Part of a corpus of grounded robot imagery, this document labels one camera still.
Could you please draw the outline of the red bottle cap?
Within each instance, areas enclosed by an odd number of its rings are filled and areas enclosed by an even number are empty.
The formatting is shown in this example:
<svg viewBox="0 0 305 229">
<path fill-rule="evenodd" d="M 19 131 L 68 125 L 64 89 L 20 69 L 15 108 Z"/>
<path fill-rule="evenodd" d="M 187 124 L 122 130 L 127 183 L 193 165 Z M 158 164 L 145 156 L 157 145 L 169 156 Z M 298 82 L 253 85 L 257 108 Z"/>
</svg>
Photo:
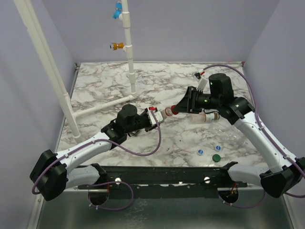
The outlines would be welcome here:
<svg viewBox="0 0 305 229">
<path fill-rule="evenodd" d="M 175 110 L 175 107 L 176 107 L 176 105 L 172 105 L 171 106 L 171 112 L 172 112 L 173 115 L 177 115 L 178 114 L 178 112 Z"/>
</svg>

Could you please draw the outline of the clear bottle green white label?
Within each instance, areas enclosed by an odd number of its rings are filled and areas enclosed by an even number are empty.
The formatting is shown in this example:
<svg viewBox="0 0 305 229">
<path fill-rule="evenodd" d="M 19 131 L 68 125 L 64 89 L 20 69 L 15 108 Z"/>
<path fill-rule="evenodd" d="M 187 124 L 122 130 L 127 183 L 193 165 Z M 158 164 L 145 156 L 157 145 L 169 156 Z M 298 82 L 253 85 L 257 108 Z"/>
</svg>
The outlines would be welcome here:
<svg viewBox="0 0 305 229">
<path fill-rule="evenodd" d="M 217 112 L 212 112 L 209 114 L 206 113 L 192 114 L 190 116 L 190 122 L 192 124 L 204 124 L 204 123 L 217 121 L 219 119 L 220 116 Z"/>
</svg>

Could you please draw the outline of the clear bottle red label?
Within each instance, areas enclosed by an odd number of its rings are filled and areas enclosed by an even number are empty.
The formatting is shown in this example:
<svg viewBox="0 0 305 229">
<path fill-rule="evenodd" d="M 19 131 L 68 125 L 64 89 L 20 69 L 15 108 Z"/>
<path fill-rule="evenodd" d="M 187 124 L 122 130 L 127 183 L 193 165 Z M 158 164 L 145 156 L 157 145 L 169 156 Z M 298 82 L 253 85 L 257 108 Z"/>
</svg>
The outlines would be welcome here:
<svg viewBox="0 0 305 229">
<path fill-rule="evenodd" d="M 166 107 L 163 110 L 161 110 L 161 115 L 162 115 L 163 120 L 167 119 L 168 117 L 173 116 L 171 108 Z"/>
</svg>

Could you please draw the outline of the clear plastic bottle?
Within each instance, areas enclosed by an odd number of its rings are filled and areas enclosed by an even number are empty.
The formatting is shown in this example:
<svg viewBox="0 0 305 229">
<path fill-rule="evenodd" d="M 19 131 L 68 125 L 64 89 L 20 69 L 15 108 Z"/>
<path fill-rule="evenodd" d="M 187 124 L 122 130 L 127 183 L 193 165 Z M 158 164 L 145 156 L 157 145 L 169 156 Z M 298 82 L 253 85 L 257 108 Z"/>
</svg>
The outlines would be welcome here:
<svg viewBox="0 0 305 229">
<path fill-rule="evenodd" d="M 247 145 L 246 137 L 242 134 L 235 126 L 224 126 L 219 122 L 210 124 L 210 129 L 218 136 L 220 139 L 229 142 L 236 146 Z"/>
</svg>

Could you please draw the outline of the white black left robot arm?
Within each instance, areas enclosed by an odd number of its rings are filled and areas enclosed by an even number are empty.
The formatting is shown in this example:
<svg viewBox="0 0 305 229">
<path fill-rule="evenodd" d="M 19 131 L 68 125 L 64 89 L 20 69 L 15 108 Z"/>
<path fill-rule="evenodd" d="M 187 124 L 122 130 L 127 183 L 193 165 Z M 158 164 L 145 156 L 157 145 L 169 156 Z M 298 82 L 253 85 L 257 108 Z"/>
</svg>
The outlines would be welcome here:
<svg viewBox="0 0 305 229">
<path fill-rule="evenodd" d="M 138 114 L 134 105 L 124 105 L 114 120 L 88 140 L 56 153 L 44 151 L 30 173 L 32 193 L 41 194 L 49 201 L 67 188 L 82 185 L 102 188 L 106 181 L 103 170 L 94 165 L 80 165 L 115 147 L 126 151 L 121 144 L 126 141 L 128 134 L 142 129 L 146 132 L 159 129 L 164 120 L 165 111 L 159 111 L 156 107 L 148 107 Z"/>
</svg>

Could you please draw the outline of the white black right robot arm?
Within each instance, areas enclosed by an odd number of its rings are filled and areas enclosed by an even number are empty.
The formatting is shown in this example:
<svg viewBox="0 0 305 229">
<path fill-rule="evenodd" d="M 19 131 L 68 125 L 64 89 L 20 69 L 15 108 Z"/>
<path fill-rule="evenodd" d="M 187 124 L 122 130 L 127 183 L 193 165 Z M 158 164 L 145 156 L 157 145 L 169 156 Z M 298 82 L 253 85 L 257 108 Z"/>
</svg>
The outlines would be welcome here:
<svg viewBox="0 0 305 229">
<path fill-rule="evenodd" d="M 198 114 L 204 109 L 216 110 L 249 139 L 267 163 L 267 167 L 229 163 L 224 166 L 226 171 L 219 175 L 220 183 L 225 187 L 235 182 L 254 184 L 274 198 L 281 197 L 298 184 L 305 174 L 305 159 L 297 158 L 274 137 L 247 99 L 234 95 L 229 76 L 224 73 L 212 74 L 209 76 L 209 86 L 209 94 L 189 86 L 172 111 Z"/>
</svg>

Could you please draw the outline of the green bottle cap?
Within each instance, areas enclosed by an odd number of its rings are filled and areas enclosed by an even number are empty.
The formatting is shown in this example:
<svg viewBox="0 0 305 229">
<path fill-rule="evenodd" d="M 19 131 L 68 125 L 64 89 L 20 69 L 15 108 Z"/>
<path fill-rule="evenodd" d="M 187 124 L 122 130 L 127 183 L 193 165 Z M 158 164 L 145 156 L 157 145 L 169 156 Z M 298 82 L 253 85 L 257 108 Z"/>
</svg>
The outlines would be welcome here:
<svg viewBox="0 0 305 229">
<path fill-rule="evenodd" d="M 212 160 L 213 160 L 214 162 L 220 162 L 220 161 L 221 161 L 221 156 L 218 155 L 218 154 L 214 154 L 214 155 L 212 156 Z"/>
</svg>

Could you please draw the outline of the blue white cap left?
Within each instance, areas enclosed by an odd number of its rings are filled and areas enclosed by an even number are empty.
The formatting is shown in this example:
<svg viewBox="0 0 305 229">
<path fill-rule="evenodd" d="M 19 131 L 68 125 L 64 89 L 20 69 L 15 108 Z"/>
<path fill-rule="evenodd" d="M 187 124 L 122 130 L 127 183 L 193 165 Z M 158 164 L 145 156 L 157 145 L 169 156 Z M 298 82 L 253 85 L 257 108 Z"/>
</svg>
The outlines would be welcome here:
<svg viewBox="0 0 305 229">
<path fill-rule="evenodd" d="M 199 150 L 197 151 L 197 154 L 200 155 L 200 156 L 202 156 L 202 155 L 204 154 L 204 151 L 201 150 L 201 149 L 199 149 Z"/>
</svg>

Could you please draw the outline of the blue white cap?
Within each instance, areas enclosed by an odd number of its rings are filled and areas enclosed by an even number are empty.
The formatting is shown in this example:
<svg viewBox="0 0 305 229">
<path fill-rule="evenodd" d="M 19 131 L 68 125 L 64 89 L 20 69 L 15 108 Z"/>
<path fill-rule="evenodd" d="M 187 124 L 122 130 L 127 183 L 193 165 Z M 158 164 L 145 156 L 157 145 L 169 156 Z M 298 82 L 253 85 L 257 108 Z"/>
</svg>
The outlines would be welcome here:
<svg viewBox="0 0 305 229">
<path fill-rule="evenodd" d="M 202 156 L 202 155 L 204 154 L 204 151 L 201 150 L 201 149 L 199 149 L 199 150 L 197 151 L 197 154 L 200 155 L 200 156 Z"/>
<path fill-rule="evenodd" d="M 218 152 L 222 150 L 222 147 L 220 145 L 216 145 L 214 148 Z"/>
</svg>

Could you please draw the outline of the blue white cap right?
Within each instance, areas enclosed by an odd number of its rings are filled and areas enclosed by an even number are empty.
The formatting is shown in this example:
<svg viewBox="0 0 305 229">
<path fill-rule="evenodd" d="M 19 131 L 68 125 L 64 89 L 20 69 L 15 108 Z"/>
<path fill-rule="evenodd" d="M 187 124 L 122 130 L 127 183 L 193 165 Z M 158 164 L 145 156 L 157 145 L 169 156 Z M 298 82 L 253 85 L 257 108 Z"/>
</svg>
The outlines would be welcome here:
<svg viewBox="0 0 305 229">
<path fill-rule="evenodd" d="M 220 145 L 216 145 L 214 148 L 218 152 L 222 150 L 222 147 Z"/>
</svg>

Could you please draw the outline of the orange pipe nozzle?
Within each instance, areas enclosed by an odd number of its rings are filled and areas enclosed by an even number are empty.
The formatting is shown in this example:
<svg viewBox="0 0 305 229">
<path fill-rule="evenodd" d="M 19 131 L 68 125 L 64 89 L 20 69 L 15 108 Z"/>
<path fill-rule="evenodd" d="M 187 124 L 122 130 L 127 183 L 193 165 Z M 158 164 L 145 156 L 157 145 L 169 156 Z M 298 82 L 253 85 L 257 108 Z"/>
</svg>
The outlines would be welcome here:
<svg viewBox="0 0 305 229">
<path fill-rule="evenodd" d="M 124 48 L 124 43 L 121 42 L 121 43 L 111 43 L 110 44 L 110 49 L 115 51 L 115 50 L 118 50 L 118 49 L 123 49 Z"/>
</svg>

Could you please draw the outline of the blue pipe valve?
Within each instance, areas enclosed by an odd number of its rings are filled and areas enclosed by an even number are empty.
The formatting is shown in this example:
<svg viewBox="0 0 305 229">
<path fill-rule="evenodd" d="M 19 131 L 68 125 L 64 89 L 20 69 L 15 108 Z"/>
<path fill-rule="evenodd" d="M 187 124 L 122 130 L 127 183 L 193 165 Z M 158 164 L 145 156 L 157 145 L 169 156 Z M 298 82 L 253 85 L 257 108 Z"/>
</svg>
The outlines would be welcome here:
<svg viewBox="0 0 305 229">
<path fill-rule="evenodd" d="M 122 13 L 122 2 L 120 0 L 117 0 L 115 3 L 115 12 L 112 17 L 114 19 L 118 19 L 121 13 Z"/>
</svg>

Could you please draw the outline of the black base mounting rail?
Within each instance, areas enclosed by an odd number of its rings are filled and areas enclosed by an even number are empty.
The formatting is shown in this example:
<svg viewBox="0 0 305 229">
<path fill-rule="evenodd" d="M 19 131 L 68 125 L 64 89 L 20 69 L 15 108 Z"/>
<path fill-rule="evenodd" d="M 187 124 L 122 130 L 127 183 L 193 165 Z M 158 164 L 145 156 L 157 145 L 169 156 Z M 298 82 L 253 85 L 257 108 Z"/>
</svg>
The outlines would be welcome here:
<svg viewBox="0 0 305 229">
<path fill-rule="evenodd" d="M 129 198 L 217 198 L 218 189 L 230 191 L 234 182 L 224 167 L 127 167 L 94 164 L 101 177 L 97 187 L 79 185 L 79 189 L 105 191 L 113 199 Z"/>
</svg>

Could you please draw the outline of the aluminium extrusion rail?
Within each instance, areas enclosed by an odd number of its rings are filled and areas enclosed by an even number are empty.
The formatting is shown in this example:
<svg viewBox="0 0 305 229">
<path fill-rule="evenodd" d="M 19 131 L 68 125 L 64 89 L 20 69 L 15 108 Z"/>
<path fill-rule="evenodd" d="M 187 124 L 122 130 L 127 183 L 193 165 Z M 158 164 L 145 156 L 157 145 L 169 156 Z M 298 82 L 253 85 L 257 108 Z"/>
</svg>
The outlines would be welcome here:
<svg viewBox="0 0 305 229">
<path fill-rule="evenodd" d="M 67 169 L 65 165 L 61 164 L 60 160 L 64 156 L 57 153 L 60 138 L 64 128 L 66 117 L 63 118 L 60 125 L 60 132 L 56 140 L 55 149 L 48 149 L 44 151 L 33 170 L 30 173 L 30 180 L 33 182 L 32 193 L 35 194 L 36 199 L 34 207 L 31 212 L 30 220 L 27 225 L 28 229 L 35 229 L 38 225 L 38 220 L 44 201 L 50 201 L 58 197 L 66 188 Z"/>
</svg>

